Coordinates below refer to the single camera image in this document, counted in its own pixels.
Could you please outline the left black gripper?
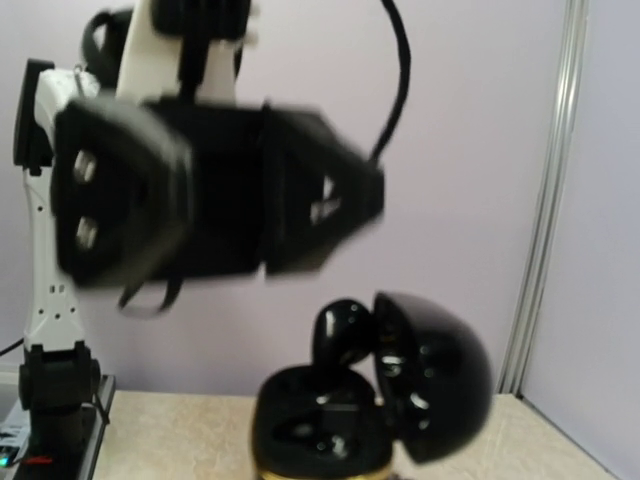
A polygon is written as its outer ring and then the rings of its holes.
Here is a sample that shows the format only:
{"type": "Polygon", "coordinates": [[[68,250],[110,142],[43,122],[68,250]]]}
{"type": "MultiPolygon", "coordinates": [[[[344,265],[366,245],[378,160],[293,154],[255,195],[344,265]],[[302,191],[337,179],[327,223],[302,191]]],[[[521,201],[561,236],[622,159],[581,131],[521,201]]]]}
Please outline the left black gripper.
{"type": "Polygon", "coordinates": [[[75,98],[55,117],[57,258],[81,289],[253,274],[263,227],[267,276],[317,272],[382,217],[383,171],[318,111],[144,106],[75,98]]]}

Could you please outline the black earbud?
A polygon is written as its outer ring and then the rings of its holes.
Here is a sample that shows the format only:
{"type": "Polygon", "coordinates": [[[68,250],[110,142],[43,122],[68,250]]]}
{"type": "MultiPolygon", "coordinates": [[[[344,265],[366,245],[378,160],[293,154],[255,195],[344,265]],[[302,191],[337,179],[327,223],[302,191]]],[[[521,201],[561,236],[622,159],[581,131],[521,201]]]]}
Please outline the black earbud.
{"type": "Polygon", "coordinates": [[[353,298],[325,305],[317,314],[311,363],[323,369],[347,368],[363,361],[376,344],[372,313],[353,298]]]}

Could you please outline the black charging case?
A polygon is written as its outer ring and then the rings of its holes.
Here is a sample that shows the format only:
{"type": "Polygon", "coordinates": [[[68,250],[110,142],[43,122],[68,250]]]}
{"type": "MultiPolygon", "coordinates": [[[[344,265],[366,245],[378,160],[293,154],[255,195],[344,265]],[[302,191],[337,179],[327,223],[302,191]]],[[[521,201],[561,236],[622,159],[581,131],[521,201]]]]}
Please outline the black charging case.
{"type": "Polygon", "coordinates": [[[256,478],[387,479],[396,445],[424,465],[483,429],[492,368],[471,326],[407,293],[379,292],[365,306],[376,344],[363,361],[323,369],[310,352],[262,383],[250,429],[256,478]]]}

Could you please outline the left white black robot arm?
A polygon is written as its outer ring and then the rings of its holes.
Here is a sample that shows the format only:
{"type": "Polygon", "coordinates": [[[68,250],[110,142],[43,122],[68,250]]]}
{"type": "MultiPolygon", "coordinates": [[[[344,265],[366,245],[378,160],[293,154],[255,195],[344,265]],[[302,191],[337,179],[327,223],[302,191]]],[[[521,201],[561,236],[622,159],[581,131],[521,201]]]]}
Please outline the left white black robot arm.
{"type": "Polygon", "coordinates": [[[384,208],[380,160],[408,94],[411,54],[393,2],[399,84],[370,153],[304,106],[248,106],[236,81],[249,1],[138,1],[97,13],[70,70],[31,59],[13,155],[30,209],[32,313],[19,398],[32,448],[75,454],[102,375],[74,292],[146,284],[162,309],[190,279],[311,273],[384,208]]]}

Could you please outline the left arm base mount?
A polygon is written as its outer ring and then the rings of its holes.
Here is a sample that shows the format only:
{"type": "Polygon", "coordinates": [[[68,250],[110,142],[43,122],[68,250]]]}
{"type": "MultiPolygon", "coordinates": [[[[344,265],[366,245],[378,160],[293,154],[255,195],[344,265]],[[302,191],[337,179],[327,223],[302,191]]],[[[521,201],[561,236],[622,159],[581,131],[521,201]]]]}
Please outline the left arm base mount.
{"type": "Polygon", "coordinates": [[[26,349],[18,403],[1,422],[1,477],[93,478],[114,394],[115,377],[84,343],[26,349]]]}

